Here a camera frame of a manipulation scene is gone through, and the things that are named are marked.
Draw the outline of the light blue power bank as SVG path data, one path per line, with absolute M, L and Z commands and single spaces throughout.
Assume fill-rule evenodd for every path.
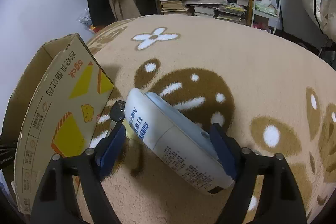
M 190 137 L 202 150 L 206 151 L 215 160 L 219 160 L 217 153 L 210 141 L 210 135 L 201 126 L 195 124 L 189 118 L 173 108 L 154 92 L 147 92 L 145 95 L 167 116 L 177 127 Z

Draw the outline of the brown cardboard box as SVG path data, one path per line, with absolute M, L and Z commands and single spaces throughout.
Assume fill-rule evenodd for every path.
M 90 144 L 114 85 L 77 34 L 44 43 L 10 97 L 3 136 L 17 145 L 14 192 L 30 214 L 52 155 L 81 154 Z

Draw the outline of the black car key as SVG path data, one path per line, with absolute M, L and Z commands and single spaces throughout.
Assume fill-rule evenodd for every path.
M 122 122 L 125 118 L 125 101 L 117 100 L 110 109 L 110 119 L 116 123 Z

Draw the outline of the white cylindrical bottle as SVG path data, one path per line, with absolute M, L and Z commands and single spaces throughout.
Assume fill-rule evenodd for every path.
M 202 150 L 138 88 L 127 95 L 124 113 L 140 141 L 198 191 L 212 195 L 233 184 L 220 160 Z

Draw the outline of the beige brown patterned rug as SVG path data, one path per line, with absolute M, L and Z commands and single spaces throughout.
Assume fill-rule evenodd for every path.
M 241 24 L 151 15 L 110 24 L 87 44 L 115 88 L 109 112 L 132 88 L 154 92 L 208 131 L 218 123 L 242 147 L 282 153 L 307 223 L 335 191 L 335 69 L 304 47 Z M 135 139 L 126 139 L 102 187 L 121 223 L 215 223 L 233 188 L 208 196 Z

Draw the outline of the plastic snack bag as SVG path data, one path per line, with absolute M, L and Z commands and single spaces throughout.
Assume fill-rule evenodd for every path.
M 84 9 L 84 12 L 82 12 L 79 17 L 77 18 L 77 21 L 82 24 L 86 30 L 92 32 L 93 34 L 98 33 L 100 30 L 102 30 L 102 26 L 94 26 L 92 23 L 92 19 L 89 13 L 89 9 Z

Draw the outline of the white metal cart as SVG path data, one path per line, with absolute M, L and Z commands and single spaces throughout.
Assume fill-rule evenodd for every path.
M 252 0 L 251 27 L 274 35 L 280 12 L 281 0 Z

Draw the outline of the stack of books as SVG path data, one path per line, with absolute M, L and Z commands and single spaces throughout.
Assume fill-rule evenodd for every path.
M 184 0 L 158 0 L 161 5 L 161 13 L 168 14 L 187 14 L 188 8 L 184 4 Z

